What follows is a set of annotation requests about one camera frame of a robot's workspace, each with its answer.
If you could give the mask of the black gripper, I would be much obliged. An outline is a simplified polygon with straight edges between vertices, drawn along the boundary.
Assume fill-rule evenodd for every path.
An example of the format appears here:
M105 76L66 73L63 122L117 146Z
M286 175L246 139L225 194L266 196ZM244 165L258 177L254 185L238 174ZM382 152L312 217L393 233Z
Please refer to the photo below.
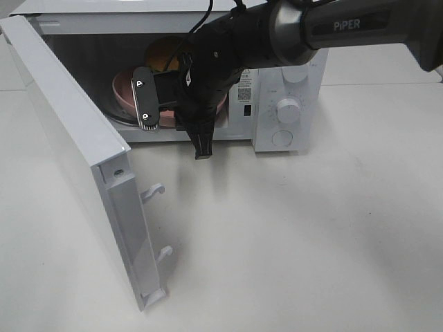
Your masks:
M190 82L183 83L177 118L195 148L195 160L212 156L217 106L248 68L246 31L243 19L216 19L191 38L191 63L183 74Z

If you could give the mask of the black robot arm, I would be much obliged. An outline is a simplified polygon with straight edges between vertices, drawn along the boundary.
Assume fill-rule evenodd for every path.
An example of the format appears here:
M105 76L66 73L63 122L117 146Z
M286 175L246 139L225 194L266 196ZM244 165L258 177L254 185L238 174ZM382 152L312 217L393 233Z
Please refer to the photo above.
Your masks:
M216 108L246 69L300 66L324 48L403 44L421 69L442 65L442 2L238 1L201 20L179 58L176 116L196 159L212 153Z

